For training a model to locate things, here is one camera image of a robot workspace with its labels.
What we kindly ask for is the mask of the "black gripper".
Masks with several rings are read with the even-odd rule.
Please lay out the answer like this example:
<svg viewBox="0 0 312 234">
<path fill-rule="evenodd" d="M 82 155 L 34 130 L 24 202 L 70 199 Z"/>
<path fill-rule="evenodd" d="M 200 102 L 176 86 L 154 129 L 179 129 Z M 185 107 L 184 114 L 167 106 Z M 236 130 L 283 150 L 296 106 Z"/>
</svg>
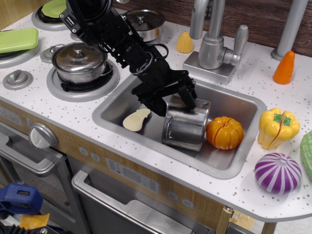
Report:
<svg viewBox="0 0 312 234">
<path fill-rule="evenodd" d="M 162 97 L 178 93 L 186 106 L 193 110 L 196 107 L 195 81 L 186 70 L 173 70 L 163 58 L 147 53 L 147 59 L 140 68 L 131 69 L 132 75 L 139 78 L 141 84 L 131 93 L 148 109 L 164 117 L 167 104 Z"/>
</svg>

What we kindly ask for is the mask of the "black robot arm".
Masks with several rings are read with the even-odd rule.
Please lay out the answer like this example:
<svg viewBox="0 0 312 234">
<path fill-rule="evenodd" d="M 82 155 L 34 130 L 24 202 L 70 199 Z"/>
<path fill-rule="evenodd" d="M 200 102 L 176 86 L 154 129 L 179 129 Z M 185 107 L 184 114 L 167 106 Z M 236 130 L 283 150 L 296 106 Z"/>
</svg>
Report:
<svg viewBox="0 0 312 234">
<path fill-rule="evenodd" d="M 104 49 L 123 68 L 129 67 L 141 81 L 132 94 L 155 114 L 166 115 L 163 97 L 173 94 L 179 94 L 190 109 L 196 107 L 195 81 L 188 71 L 171 69 L 157 45 L 146 44 L 112 1 L 68 0 L 60 18 L 82 42 Z"/>
</svg>

